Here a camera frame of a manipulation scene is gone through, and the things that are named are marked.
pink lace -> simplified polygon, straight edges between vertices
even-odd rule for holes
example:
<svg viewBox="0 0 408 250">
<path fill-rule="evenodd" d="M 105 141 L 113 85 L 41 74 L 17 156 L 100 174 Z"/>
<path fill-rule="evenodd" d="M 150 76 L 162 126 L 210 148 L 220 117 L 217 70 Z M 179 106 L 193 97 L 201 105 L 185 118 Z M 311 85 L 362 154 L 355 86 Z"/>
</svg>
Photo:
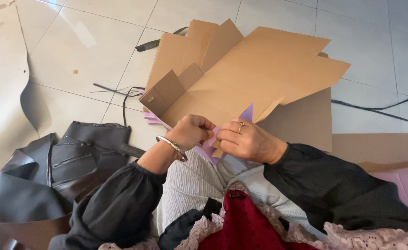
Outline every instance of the pink lace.
<svg viewBox="0 0 408 250">
<path fill-rule="evenodd" d="M 241 190 L 249 194 L 247 188 L 240 182 L 235 182 L 228 190 Z M 343 250 L 343 249 L 366 249 L 366 250 L 408 250 L 408 232 L 401 229 L 375 229 L 375 230 L 344 230 L 343 226 L 325 222 L 324 230 L 327 237 L 320 241 L 307 232 L 298 223 L 290 223 L 286 231 L 278 220 L 281 216 L 278 210 L 266 204 L 257 204 L 257 208 L 266 216 L 272 227 L 278 232 L 281 239 L 287 242 L 307 243 L 321 250 Z M 196 250 L 199 243 L 207 236 L 214 234 L 223 228 L 225 210 L 222 207 L 219 215 L 212 214 L 212 221 L 203 216 L 195 222 L 190 231 L 190 236 L 181 241 L 176 250 Z M 149 239 L 140 242 L 131 248 L 123 250 L 158 250 L 156 242 Z M 103 244 L 99 250 L 122 250 L 114 243 Z"/>
</svg>

hand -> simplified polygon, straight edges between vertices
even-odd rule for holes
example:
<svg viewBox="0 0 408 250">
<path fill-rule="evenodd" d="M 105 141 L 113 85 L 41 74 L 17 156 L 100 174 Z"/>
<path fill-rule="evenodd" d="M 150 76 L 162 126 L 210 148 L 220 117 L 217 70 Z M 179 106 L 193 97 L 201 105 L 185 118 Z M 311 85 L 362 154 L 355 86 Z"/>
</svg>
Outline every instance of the hand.
<svg viewBox="0 0 408 250">
<path fill-rule="evenodd" d="M 244 126 L 238 134 L 240 122 L 244 122 Z M 221 141 L 222 151 L 253 162 L 273 164 L 287 149 L 287 143 L 241 118 L 225 123 L 216 138 Z"/>
<path fill-rule="evenodd" d="M 214 134 L 216 126 L 204 116 L 186 115 L 176 124 L 174 129 L 165 135 L 165 138 L 180 146 L 183 151 L 191 150 L 198 143 L 203 143 Z"/>
</svg>

white pleated fabric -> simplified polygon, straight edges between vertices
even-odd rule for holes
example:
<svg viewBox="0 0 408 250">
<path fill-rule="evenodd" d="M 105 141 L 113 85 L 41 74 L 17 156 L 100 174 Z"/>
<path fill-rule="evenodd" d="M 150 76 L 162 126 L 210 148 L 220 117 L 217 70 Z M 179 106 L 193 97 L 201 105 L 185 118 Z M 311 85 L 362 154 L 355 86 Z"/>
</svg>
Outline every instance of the white pleated fabric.
<svg viewBox="0 0 408 250">
<path fill-rule="evenodd" d="M 190 209 L 202 210 L 208 197 L 223 201 L 225 188 L 240 181 L 255 203 L 277 209 L 283 219 L 301 224 L 318 239 L 326 235 L 312 227 L 306 213 L 264 178 L 264 166 L 231 155 L 214 165 L 194 150 L 186 152 L 188 161 L 175 161 L 168 169 L 163 195 L 156 210 L 158 234 Z"/>
<path fill-rule="evenodd" d="M 194 150 L 187 151 L 186 155 L 187 162 L 175 161 L 168 169 L 163 195 L 157 207 L 159 235 L 190 209 L 204 209 L 208 197 L 223 201 L 226 184 L 216 166 Z"/>
</svg>

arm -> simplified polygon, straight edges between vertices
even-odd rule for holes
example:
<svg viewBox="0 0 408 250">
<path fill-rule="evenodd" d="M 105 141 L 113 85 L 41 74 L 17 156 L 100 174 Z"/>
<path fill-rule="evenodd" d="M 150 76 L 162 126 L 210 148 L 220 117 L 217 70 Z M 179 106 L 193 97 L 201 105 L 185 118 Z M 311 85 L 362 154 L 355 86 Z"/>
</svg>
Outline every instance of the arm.
<svg viewBox="0 0 408 250">
<path fill-rule="evenodd" d="M 303 144 L 287 144 L 257 125 L 236 122 L 217 134 L 223 151 L 265 162 L 264 177 L 307 214 L 309 223 L 323 230 L 324 222 L 344 229 L 400 228 L 408 231 L 408 207 L 397 187 L 367 174 L 358 165 L 329 156 Z"/>
<path fill-rule="evenodd" d="M 165 138 L 188 151 L 213 136 L 214 127 L 202 116 L 187 115 Z M 168 143 L 156 143 L 139 160 L 122 167 L 82 198 L 73 211 L 71 231 L 53 237 L 49 249 L 97 249 L 106 242 L 125 248 L 145 240 L 167 170 L 181 157 Z"/>
</svg>

red polka dot fabric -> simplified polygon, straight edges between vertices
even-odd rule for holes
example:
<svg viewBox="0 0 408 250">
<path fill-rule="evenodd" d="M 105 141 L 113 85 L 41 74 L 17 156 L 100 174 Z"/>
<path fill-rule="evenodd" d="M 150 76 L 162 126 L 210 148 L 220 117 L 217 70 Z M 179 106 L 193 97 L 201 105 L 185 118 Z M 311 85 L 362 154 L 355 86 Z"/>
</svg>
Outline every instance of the red polka dot fabric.
<svg viewBox="0 0 408 250">
<path fill-rule="evenodd" d="M 226 210 L 223 229 L 205 238 L 199 250 L 316 250 L 305 243 L 284 242 L 250 197 L 240 190 L 229 190 L 223 203 Z"/>
</svg>

